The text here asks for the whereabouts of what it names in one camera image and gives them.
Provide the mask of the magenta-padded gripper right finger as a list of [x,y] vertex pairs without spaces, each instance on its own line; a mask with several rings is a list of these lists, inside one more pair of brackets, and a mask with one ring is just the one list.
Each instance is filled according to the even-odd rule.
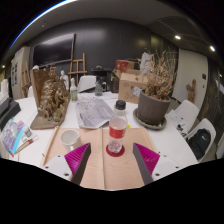
[[156,153],[138,143],[133,144],[133,154],[145,185],[181,169],[168,155]]

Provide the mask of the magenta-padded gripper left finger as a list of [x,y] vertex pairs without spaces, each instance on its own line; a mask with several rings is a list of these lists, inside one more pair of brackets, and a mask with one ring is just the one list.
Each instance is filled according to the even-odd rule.
[[43,166],[43,169],[79,185],[82,181],[90,154],[91,144],[87,143],[66,155],[56,155]]

